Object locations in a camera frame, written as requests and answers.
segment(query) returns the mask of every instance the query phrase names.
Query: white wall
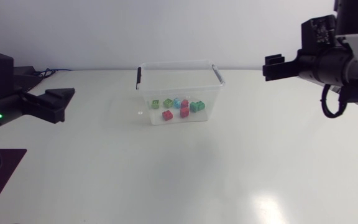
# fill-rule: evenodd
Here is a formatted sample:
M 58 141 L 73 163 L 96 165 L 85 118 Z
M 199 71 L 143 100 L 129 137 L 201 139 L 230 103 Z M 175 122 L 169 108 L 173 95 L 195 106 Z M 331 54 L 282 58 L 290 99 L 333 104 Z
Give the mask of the white wall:
M 208 58 L 256 68 L 295 58 L 300 24 L 334 0 L 0 0 L 0 53 L 16 65 L 74 70 Z

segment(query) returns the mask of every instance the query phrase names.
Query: plastic storage box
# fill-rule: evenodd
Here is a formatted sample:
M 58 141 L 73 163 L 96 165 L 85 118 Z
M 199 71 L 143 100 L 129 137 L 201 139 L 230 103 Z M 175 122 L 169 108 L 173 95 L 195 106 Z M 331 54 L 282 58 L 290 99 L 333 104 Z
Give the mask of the plastic storage box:
M 213 62 L 197 60 L 143 63 L 137 71 L 136 88 L 144 97 L 152 124 L 160 125 L 207 121 L 224 84 Z M 183 100 L 188 101 L 189 111 L 178 107 Z M 172 116 L 163 114 L 168 110 Z

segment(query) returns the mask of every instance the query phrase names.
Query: container lid handle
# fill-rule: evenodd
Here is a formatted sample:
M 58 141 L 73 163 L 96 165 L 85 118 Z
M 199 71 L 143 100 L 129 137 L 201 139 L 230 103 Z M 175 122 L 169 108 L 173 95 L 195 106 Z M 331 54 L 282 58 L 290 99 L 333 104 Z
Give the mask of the container lid handle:
M 140 78 L 142 78 L 142 68 L 137 68 L 137 78 L 136 78 L 136 89 L 139 89 L 139 83 L 140 83 Z

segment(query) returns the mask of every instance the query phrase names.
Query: red block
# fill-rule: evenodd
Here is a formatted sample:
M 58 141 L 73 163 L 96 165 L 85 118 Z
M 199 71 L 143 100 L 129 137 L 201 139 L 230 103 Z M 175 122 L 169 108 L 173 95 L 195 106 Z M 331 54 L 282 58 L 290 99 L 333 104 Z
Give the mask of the red block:
M 186 118 L 187 116 L 189 116 L 189 108 L 180 109 L 180 116 L 182 118 Z
M 162 112 L 162 117 L 164 118 L 165 121 L 168 121 L 173 118 L 173 114 L 171 113 L 171 111 L 167 110 Z
M 186 108 L 186 107 L 189 107 L 189 101 L 183 100 L 180 104 L 180 108 Z

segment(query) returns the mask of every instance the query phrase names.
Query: white table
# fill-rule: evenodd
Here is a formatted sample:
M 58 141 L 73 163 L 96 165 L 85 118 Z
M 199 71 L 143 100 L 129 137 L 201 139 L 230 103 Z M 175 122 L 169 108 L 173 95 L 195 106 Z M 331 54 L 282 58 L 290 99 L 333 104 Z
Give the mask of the white table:
M 358 223 L 358 106 L 328 119 L 318 85 L 222 73 L 209 121 L 162 126 L 134 70 L 45 80 L 33 93 L 76 94 L 64 123 L 23 116 L 0 128 L 1 148 L 28 149 L 0 223 Z M 337 95 L 328 103 L 336 110 Z

